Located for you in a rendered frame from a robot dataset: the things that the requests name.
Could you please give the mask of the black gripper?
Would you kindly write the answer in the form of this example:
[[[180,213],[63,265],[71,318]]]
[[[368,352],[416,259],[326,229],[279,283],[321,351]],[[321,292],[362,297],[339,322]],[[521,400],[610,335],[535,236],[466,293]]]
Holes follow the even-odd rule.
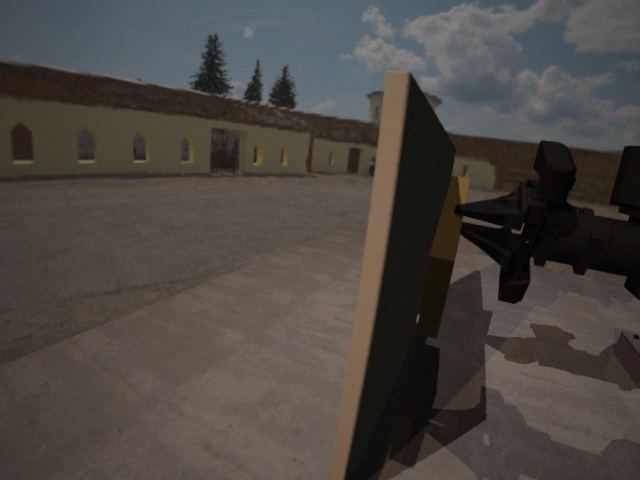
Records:
[[[527,188],[522,181],[507,195],[457,204],[454,210],[502,226],[497,229],[464,222],[461,226],[461,236],[500,264],[501,302],[522,301],[530,283],[531,257],[534,266],[559,262],[584,276],[587,269],[601,266],[610,248],[612,226],[608,218],[595,216],[593,209],[585,207],[577,213],[551,205],[565,202],[577,167],[566,145],[542,140],[539,144],[533,165],[540,176],[536,188]],[[521,231],[523,223],[521,234],[511,233],[511,229]]]

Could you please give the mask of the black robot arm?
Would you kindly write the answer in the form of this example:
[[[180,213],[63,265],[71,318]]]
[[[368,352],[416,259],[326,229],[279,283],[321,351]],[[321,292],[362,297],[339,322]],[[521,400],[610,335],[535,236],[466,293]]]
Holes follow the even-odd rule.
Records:
[[[629,221],[608,218],[612,226],[610,248],[596,270],[626,276],[625,288],[640,300],[640,146],[624,146],[619,166],[609,204],[621,206],[618,212],[628,215]],[[568,195],[565,202],[551,205],[582,213],[581,207],[567,203]]]

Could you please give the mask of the brown wooden picture frame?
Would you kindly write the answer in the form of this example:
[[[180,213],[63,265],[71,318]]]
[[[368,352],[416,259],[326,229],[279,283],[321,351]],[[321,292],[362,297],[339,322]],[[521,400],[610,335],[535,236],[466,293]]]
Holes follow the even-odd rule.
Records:
[[[418,335],[437,339],[464,217],[454,210],[457,204],[467,204],[469,186],[470,178],[452,176],[447,196],[441,201],[427,260],[420,314],[416,320]]]

